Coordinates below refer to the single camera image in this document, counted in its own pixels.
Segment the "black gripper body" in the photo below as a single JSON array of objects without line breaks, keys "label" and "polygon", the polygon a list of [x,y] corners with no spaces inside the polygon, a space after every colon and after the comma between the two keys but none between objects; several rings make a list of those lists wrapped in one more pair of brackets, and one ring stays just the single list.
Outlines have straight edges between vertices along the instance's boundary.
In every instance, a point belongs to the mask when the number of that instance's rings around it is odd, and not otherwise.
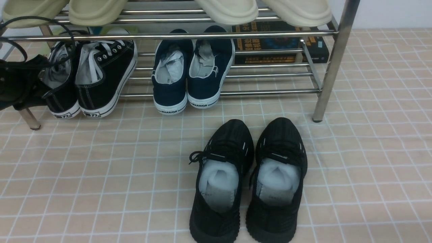
[{"label": "black gripper body", "polygon": [[22,111],[46,106],[43,96],[50,90],[39,78],[48,59],[40,54],[26,62],[1,60],[0,109]]}]

